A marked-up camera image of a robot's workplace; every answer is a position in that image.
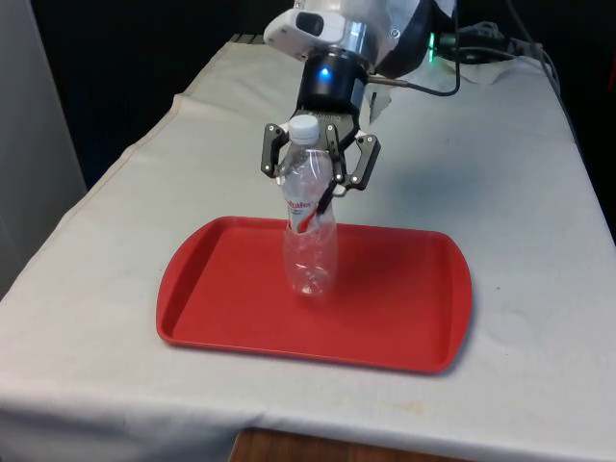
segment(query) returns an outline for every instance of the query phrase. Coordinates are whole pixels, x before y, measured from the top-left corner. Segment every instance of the bottle cap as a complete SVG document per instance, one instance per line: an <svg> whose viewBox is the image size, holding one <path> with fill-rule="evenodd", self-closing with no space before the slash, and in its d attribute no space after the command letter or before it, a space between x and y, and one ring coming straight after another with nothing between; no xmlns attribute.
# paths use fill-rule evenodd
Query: bottle cap
<svg viewBox="0 0 616 462"><path fill-rule="evenodd" d="M313 115L296 115L289 122L289 138L295 144L317 144L320 137L319 120Z"/></svg>

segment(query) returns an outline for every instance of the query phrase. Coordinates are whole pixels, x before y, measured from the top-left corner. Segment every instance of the table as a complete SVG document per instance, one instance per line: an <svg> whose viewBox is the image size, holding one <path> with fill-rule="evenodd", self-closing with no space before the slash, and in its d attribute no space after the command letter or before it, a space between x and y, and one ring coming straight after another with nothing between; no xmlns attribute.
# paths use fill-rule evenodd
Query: table
<svg viewBox="0 0 616 462"><path fill-rule="evenodd" d="M175 249L220 216L283 218L259 172L301 64L229 44L72 209L0 304L6 461L225 460L261 427L480 461L616 459L616 252L546 78L453 98L394 90L340 222L450 235L471 333L440 376L174 349L155 332ZM426 64L416 82L444 90Z"/></svg>

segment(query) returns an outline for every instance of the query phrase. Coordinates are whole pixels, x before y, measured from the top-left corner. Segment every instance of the red tray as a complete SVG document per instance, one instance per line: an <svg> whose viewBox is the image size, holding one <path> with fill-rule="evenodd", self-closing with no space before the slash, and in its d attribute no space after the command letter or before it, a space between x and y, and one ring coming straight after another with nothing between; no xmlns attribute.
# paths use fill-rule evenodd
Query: red tray
<svg viewBox="0 0 616 462"><path fill-rule="evenodd" d="M339 225L337 286L295 295L283 268L286 222L219 218L169 263L157 329L181 347L436 373L460 348L471 277L455 243L434 232Z"/></svg>

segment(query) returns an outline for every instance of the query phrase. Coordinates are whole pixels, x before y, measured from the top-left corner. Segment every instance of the red and white label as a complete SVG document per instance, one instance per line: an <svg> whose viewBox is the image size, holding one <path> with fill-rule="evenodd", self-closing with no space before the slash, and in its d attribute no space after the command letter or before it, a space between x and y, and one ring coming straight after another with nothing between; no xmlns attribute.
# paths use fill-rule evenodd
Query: red and white label
<svg viewBox="0 0 616 462"><path fill-rule="evenodd" d="M313 218L317 214L317 204L301 199L287 199L289 226L297 234L307 233L316 227Z"/></svg>

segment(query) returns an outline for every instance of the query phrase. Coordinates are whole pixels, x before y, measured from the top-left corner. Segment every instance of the plastic bottle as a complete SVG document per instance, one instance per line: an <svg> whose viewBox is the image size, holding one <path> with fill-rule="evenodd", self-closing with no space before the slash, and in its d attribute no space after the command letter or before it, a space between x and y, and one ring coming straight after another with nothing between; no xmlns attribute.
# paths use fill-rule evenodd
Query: plastic bottle
<svg viewBox="0 0 616 462"><path fill-rule="evenodd" d="M332 206L321 216L316 211L333 178L333 166L329 153L317 148L320 128L316 117L294 117L289 135L292 144L278 178L289 209L285 269L296 292L323 295L336 279L338 236Z"/></svg>

